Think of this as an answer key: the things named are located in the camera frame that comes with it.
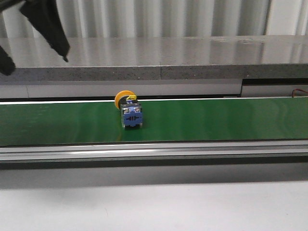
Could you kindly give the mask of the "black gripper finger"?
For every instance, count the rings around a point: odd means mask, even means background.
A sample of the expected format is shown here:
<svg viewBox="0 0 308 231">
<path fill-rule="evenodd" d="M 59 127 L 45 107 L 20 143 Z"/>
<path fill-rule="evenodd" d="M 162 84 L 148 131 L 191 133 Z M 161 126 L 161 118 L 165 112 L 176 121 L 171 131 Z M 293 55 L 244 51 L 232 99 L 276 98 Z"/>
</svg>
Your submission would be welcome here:
<svg viewBox="0 0 308 231">
<path fill-rule="evenodd" d="M 68 62 L 70 45 L 64 33 L 55 0 L 27 0 L 20 12 L 46 39 L 65 62 Z"/>
<path fill-rule="evenodd" d="M 7 52 L 0 46 L 0 72 L 6 76 L 11 75 L 15 71 L 15 63 Z"/>
</svg>

